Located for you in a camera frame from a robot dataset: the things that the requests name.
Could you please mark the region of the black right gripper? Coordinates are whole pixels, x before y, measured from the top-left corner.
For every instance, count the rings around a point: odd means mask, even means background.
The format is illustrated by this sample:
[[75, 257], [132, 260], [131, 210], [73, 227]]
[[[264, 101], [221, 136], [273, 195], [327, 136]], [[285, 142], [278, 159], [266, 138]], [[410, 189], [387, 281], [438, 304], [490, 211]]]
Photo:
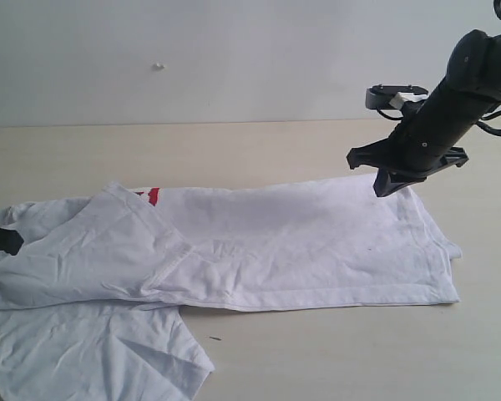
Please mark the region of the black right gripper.
[[399, 111], [402, 119], [386, 139], [347, 154], [353, 170], [361, 165], [379, 168], [372, 186], [379, 198], [468, 162], [465, 150], [455, 144], [470, 129], [469, 96], [441, 82], [424, 101], [406, 102]]

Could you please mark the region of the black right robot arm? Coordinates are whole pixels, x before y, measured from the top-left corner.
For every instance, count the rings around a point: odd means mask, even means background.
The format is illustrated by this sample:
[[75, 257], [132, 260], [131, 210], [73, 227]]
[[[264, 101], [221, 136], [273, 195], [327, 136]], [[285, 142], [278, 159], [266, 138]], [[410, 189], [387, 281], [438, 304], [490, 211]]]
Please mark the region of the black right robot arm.
[[377, 168], [373, 189], [389, 196], [430, 175], [468, 161], [457, 142], [473, 127], [501, 137], [487, 124], [501, 115], [501, 35], [473, 30], [456, 45], [446, 74], [433, 92], [418, 86], [374, 85], [366, 106], [381, 116], [397, 110], [397, 126], [384, 140], [347, 154], [351, 169]]

